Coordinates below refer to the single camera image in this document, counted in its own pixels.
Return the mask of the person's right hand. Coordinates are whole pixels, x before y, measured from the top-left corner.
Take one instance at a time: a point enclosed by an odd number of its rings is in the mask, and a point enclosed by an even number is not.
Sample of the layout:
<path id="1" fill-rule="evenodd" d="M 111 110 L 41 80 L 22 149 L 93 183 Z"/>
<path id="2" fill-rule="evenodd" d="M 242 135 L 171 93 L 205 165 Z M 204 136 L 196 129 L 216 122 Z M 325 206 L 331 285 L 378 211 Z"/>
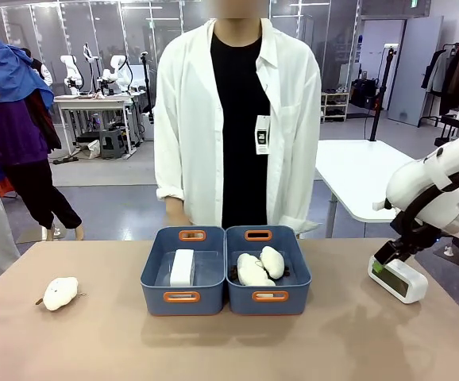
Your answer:
<path id="1" fill-rule="evenodd" d="M 190 226 L 192 222 L 184 212 L 167 213 L 169 226 Z"/>

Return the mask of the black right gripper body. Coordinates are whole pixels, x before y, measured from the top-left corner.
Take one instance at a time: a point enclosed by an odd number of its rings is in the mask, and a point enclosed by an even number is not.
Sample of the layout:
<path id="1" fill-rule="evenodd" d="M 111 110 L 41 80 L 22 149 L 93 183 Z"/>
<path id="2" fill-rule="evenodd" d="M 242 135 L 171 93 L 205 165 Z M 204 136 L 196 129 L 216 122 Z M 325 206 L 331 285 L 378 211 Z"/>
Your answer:
<path id="1" fill-rule="evenodd" d="M 407 261 L 411 256 L 429 247 L 428 224 L 412 223 L 400 237 L 398 259 Z"/>

